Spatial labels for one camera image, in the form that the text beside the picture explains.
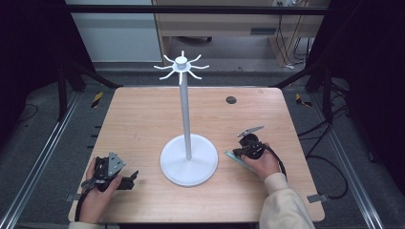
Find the white mug tree stand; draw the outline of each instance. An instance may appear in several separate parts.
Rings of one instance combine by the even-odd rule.
[[[181,56],[173,61],[164,55],[164,58],[172,62],[173,65],[167,67],[154,66],[160,70],[172,68],[172,72],[161,77],[160,80],[170,77],[173,73],[179,74],[184,134],[176,136],[164,146],[160,155],[160,166],[169,180],[183,187],[194,187],[206,182],[218,166],[218,153],[215,146],[201,135],[190,134],[187,73],[190,73],[194,78],[201,79],[190,71],[191,68],[206,69],[209,67],[191,65],[200,57],[199,55],[196,59],[187,61],[184,52],[181,52]]]

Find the hand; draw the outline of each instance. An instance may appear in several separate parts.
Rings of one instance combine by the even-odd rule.
[[[280,173],[280,166],[276,157],[268,150],[265,150],[259,159],[250,159],[242,155],[241,160],[252,167],[261,180],[265,180],[272,174]]]
[[[86,179],[93,177],[95,173],[96,159],[93,158],[89,169],[86,172]],[[97,188],[94,188],[89,192],[87,197],[84,199],[81,205],[79,221],[88,222],[92,224],[99,223],[102,215],[107,209],[111,198],[113,197],[114,191],[117,189],[121,183],[122,176],[118,175],[110,183],[110,186],[104,191],[100,192]]]

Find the wire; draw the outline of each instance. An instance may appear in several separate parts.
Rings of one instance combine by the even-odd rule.
[[[259,146],[264,147],[265,149],[267,149],[268,151],[270,151],[274,157],[277,159],[277,161],[279,162],[279,166],[280,166],[280,170],[281,172],[286,176],[287,178],[287,172],[286,172],[286,168],[284,167],[283,161],[281,161],[281,159],[276,155],[276,153],[267,145],[263,144],[262,142],[256,142]]]
[[[321,142],[322,138],[330,131],[330,129],[331,129],[331,123],[325,129],[324,133],[322,133],[322,135],[320,137],[318,137],[315,144],[313,144],[312,148],[310,148],[309,152],[305,155],[305,158],[308,158],[308,156],[310,156],[310,154],[312,154],[315,147],[319,144],[319,142]]]
[[[339,168],[337,168],[337,166],[335,164],[333,164],[330,160],[328,160],[328,159],[326,159],[324,157],[321,157],[321,156],[308,156],[307,159],[309,159],[309,158],[320,159],[320,160],[326,161],[331,167],[333,167],[342,176],[343,180],[345,181],[345,190],[343,191],[343,193],[340,194],[340,195],[337,195],[337,196],[329,196],[328,195],[328,198],[330,198],[330,199],[339,199],[339,198],[344,197],[349,191],[349,183],[348,183],[348,180],[346,179],[346,177],[343,175],[343,172]]]
[[[309,58],[309,49],[310,49],[309,44],[310,44],[310,38],[308,38],[308,40],[307,40],[307,52],[306,52],[306,55],[305,55],[306,59]]]
[[[338,118],[338,117],[342,114],[342,113],[340,114],[340,112],[341,112],[341,111],[345,111],[345,110],[347,110],[347,109],[348,109],[348,106],[347,106],[347,105],[343,105],[342,107],[340,107],[339,109],[337,109],[336,111],[334,111],[334,112],[332,113],[332,117],[333,117],[332,120]],[[308,131],[305,131],[305,132],[303,132],[303,133],[301,133],[301,134],[299,134],[299,135],[306,135],[306,134],[308,134],[308,133],[310,133],[310,132],[312,132],[312,131],[314,131],[314,130],[317,130],[317,129],[319,129],[320,127],[322,127],[325,123],[327,123],[327,120],[325,120],[325,121],[319,123],[318,125],[312,127],[312,128],[309,129]],[[313,144],[313,146],[309,149],[309,151],[308,151],[307,154],[305,155],[305,159],[308,160],[308,159],[311,159],[311,158],[315,158],[315,159],[320,159],[320,160],[326,161],[330,166],[332,166],[332,167],[341,175],[341,177],[343,178],[343,180],[344,180],[344,182],[345,182],[345,189],[344,189],[343,193],[340,194],[340,195],[337,195],[337,196],[330,196],[330,195],[328,195],[328,198],[329,198],[329,199],[339,199],[339,198],[342,198],[343,196],[345,196],[345,195],[348,193],[348,190],[349,190],[349,183],[348,183],[346,177],[344,176],[343,172],[342,172],[335,164],[333,164],[330,160],[328,160],[328,159],[326,159],[326,158],[324,158],[324,157],[321,157],[321,156],[313,156],[313,155],[312,155],[313,150],[316,148],[316,146],[319,144],[319,142],[322,140],[322,138],[331,130],[331,128],[332,128],[332,123],[329,123],[328,126],[327,126],[327,128],[324,130],[324,133],[322,133],[320,136],[318,136],[318,137],[305,138],[305,139],[317,139],[316,142]]]
[[[277,44],[277,48],[278,48],[280,54],[281,54],[282,57],[283,57],[283,61],[284,61],[284,63],[285,63],[286,65],[288,65],[288,63],[286,62],[286,58],[287,58],[287,60],[291,63],[291,64],[289,64],[289,65],[302,64],[302,63],[304,63],[303,61],[302,61],[302,62],[294,62],[294,61],[291,61],[291,60],[288,58],[288,52],[287,52],[287,48],[286,48],[286,43],[284,42],[284,36],[283,36],[282,31],[281,31],[281,23],[282,23],[282,21],[283,21],[283,15],[280,15],[280,16],[279,16],[279,25],[278,25],[278,29],[277,29],[277,33],[276,33],[276,44]],[[278,43],[279,34],[281,35],[281,40],[283,41],[283,46],[284,46],[284,50],[285,50],[285,52],[286,52],[286,56],[283,55],[283,52],[281,51],[281,48],[280,48],[279,43]]]
[[[349,91],[347,89],[340,87],[338,84],[336,84],[333,81],[331,82],[331,89],[337,94],[348,94],[349,93]]]
[[[304,58],[301,58],[299,55],[303,55],[301,53],[297,53],[298,50],[298,46],[300,45],[301,42],[301,37],[297,38],[297,41],[295,41],[295,45],[294,45],[294,51],[293,51],[293,55],[295,59],[299,59],[299,60],[304,60]]]
[[[333,101],[334,99],[336,99],[337,97],[345,97],[345,94],[337,94],[334,97],[332,97],[330,100]]]
[[[23,118],[23,119],[19,119],[17,122],[23,122],[23,121],[27,121],[29,119],[31,119],[32,117],[34,117],[36,115],[36,113],[38,112],[38,107],[33,105],[33,104],[26,104],[26,107],[28,106],[32,106],[35,108],[35,111],[33,112],[33,114],[31,114],[30,116]]]
[[[93,188],[86,189],[83,194],[81,194],[80,199],[77,202],[76,210],[75,210],[75,221],[80,220],[80,212],[81,212],[81,205],[84,202],[84,199],[90,193]]]

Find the finger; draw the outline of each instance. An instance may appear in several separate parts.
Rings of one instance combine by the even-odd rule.
[[[253,159],[250,159],[248,156],[245,156],[245,155],[241,155],[241,160],[242,160],[246,165],[249,165],[249,166],[251,166],[251,165],[252,165],[252,162],[254,162]]]
[[[94,157],[89,165],[89,168],[86,171],[86,179],[90,179],[93,177],[93,174],[95,173],[95,167],[96,167],[96,158]]]
[[[113,193],[116,191],[116,189],[118,188],[119,184],[122,181],[122,176],[121,175],[117,175],[113,181],[111,181],[110,185],[108,186],[107,190],[105,190],[105,194],[108,196],[112,196]]]

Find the wooden tabletop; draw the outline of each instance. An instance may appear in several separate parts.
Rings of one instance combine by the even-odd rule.
[[[136,170],[139,175],[133,190],[116,191],[104,221],[258,221],[267,196],[264,183],[224,151],[240,148],[237,134],[260,125],[265,128],[255,135],[283,160],[288,183],[306,203],[312,220],[324,218],[321,203],[307,200],[316,194],[315,186],[279,89],[190,87],[188,95],[191,133],[206,137],[216,147],[216,172],[207,182],[184,188],[169,181],[161,170],[161,150],[183,134],[178,87],[119,88],[90,161],[93,156],[115,152],[126,162],[121,175],[129,177]],[[229,96],[237,102],[228,104]],[[74,220],[75,206],[76,201],[70,220]]]

